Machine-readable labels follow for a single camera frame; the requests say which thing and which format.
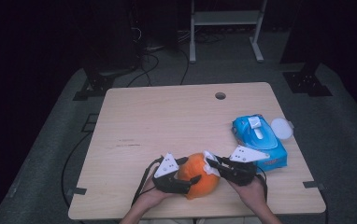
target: floor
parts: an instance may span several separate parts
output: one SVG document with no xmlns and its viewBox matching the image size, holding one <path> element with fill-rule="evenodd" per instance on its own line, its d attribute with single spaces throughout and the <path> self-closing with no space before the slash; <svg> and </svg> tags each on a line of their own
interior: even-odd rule
<svg viewBox="0 0 357 224">
<path fill-rule="evenodd" d="M 159 50 L 144 56 L 144 69 L 118 77 L 113 88 L 193 85 L 208 83 L 268 82 L 314 179 L 326 188 L 328 223 L 357 223 L 357 104 L 339 76 L 320 65 L 316 76 L 332 96 L 310 97 L 292 93 L 284 72 L 302 64 L 280 64 L 289 32 L 262 32 L 259 45 L 264 62 L 257 63 L 249 42 L 251 32 L 215 35 L 213 44 L 197 45 L 197 62 L 188 64 L 189 44 L 182 51 Z M 76 223 L 68 204 L 76 186 L 93 125 L 103 97 L 73 101 L 86 80 L 79 69 L 66 84 L 25 163 L 0 205 L 0 223 Z M 279 216 L 284 223 L 325 223 L 325 214 Z M 85 220 L 82 223 L 114 223 Z"/>
</svg>

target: blue package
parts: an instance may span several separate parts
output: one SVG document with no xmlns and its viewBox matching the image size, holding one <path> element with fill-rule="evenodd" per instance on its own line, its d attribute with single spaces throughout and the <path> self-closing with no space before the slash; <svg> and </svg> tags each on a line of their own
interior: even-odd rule
<svg viewBox="0 0 357 224">
<path fill-rule="evenodd" d="M 236 118 L 232 131 L 239 145 L 269 154 L 254 163 L 263 171 L 287 166 L 287 152 L 262 115 Z"/>
</svg>

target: wooden tabletop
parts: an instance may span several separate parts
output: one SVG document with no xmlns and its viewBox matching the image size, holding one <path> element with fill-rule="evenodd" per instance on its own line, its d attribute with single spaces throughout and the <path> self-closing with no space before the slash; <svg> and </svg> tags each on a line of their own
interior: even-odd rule
<svg viewBox="0 0 357 224">
<path fill-rule="evenodd" d="M 227 157 L 237 147 L 231 133 L 237 117 L 284 118 L 267 83 L 234 83 L 111 89 L 93 133 L 68 215 L 72 219 L 122 218 L 131 206 L 144 170 L 167 152 L 178 159 L 208 150 Z M 266 173 L 268 204 L 275 214 L 318 214 L 325 204 L 292 137 L 282 142 L 288 166 Z M 221 179 L 204 198 L 176 195 L 145 218 L 243 217 L 253 213 Z"/>
</svg>

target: orange ball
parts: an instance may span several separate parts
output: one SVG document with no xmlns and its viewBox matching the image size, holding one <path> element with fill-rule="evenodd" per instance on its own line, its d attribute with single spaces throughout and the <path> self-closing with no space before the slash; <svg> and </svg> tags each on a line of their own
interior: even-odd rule
<svg viewBox="0 0 357 224">
<path fill-rule="evenodd" d="M 206 162 L 203 153 L 195 153 L 188 157 L 187 162 L 178 169 L 178 179 L 189 181 L 191 178 L 201 175 L 198 183 L 191 186 L 190 191 L 185 196 L 188 200 L 200 198 L 211 193 L 219 184 L 220 177 L 208 175 L 205 170 Z"/>
</svg>

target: white metal stand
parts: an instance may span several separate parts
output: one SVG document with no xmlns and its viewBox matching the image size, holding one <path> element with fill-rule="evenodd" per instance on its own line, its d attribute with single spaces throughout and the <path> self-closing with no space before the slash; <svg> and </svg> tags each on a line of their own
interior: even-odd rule
<svg viewBox="0 0 357 224">
<path fill-rule="evenodd" d="M 191 5 L 191 42 L 190 42 L 190 62 L 196 62 L 195 52 L 195 26 L 196 25 L 235 25 L 235 24 L 255 24 L 254 36 L 250 37 L 257 62 L 264 61 L 260 52 L 257 40 L 263 23 L 264 12 L 267 0 L 263 0 L 260 10 L 248 11 L 195 11 L 194 1 Z"/>
</svg>

